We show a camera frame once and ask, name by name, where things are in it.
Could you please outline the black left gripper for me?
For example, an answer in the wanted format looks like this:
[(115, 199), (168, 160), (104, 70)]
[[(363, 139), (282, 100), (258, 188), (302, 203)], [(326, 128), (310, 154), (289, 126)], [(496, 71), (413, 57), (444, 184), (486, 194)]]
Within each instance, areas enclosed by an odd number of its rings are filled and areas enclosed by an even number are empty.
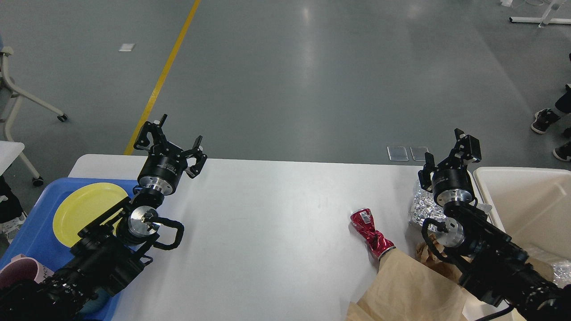
[[(163, 124), (167, 114), (156, 121), (146, 121), (141, 126), (134, 142), (134, 149), (148, 153), (141, 172), (137, 176), (138, 185), (143, 188), (158, 187), (163, 195), (171, 195), (177, 191), (183, 173), (193, 179), (197, 177), (207, 159), (201, 147), (203, 136), (194, 140), (192, 148), (183, 150), (178, 147), (178, 158), (174, 155), (174, 145), (169, 142), (163, 132)], [(187, 159), (194, 158), (195, 163), (188, 165)]]

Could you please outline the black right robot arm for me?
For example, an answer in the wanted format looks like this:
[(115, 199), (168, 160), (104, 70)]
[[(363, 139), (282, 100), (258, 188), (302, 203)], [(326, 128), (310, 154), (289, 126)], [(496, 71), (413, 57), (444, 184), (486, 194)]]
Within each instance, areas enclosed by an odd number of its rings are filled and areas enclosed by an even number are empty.
[(474, 297), (494, 307), (506, 301), (506, 309), (483, 317), (484, 321), (514, 309), (527, 321), (568, 321), (570, 286), (561, 288), (540, 276), (528, 263), (528, 253), (477, 207), (468, 165), (481, 161), (480, 141), (458, 128), (454, 133), (449, 155), (436, 163), (426, 152), (418, 172), (420, 187), (434, 195), (446, 217), (443, 222), (423, 221), (426, 245), (439, 260), (459, 269), (459, 285)]

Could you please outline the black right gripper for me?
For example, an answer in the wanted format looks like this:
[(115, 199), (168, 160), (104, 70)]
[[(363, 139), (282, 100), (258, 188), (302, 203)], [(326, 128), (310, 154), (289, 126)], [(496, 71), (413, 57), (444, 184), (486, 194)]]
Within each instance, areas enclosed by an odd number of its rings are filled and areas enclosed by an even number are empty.
[(445, 206), (451, 202), (473, 203), (476, 199), (467, 166), (482, 160), (480, 141), (455, 128), (455, 145), (440, 162), (438, 169), (434, 155), (425, 152), (425, 164), (418, 171), (420, 187), (434, 194), (434, 202)]

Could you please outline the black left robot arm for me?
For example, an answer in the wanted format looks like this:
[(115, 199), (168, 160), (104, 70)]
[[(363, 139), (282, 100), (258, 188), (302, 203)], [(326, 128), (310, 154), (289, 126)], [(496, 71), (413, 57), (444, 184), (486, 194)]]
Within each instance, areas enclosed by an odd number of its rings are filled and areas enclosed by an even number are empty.
[(177, 191), (180, 179), (197, 177), (206, 161), (201, 142), (183, 150), (167, 140), (167, 115), (145, 122), (133, 144), (148, 156), (137, 176), (134, 197), (125, 197), (78, 231), (73, 258), (41, 282), (19, 280), (1, 288), (3, 321), (73, 321), (103, 290), (124, 290), (153, 258), (151, 248), (176, 249), (184, 235), (181, 222), (161, 217), (158, 208)]

